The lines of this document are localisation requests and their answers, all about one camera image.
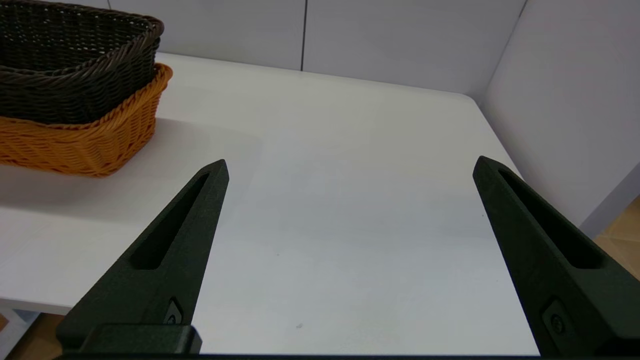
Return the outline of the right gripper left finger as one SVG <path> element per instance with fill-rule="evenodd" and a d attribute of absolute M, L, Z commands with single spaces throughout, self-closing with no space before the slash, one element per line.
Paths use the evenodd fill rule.
<path fill-rule="evenodd" d="M 223 159 L 201 168 L 71 308 L 64 351 L 198 351 L 192 326 L 229 184 Z"/>

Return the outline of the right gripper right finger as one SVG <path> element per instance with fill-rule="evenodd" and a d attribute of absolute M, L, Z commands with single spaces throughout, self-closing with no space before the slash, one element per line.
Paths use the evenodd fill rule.
<path fill-rule="evenodd" d="M 637 357 L 640 283 L 505 164 L 472 177 L 543 357 Z"/>

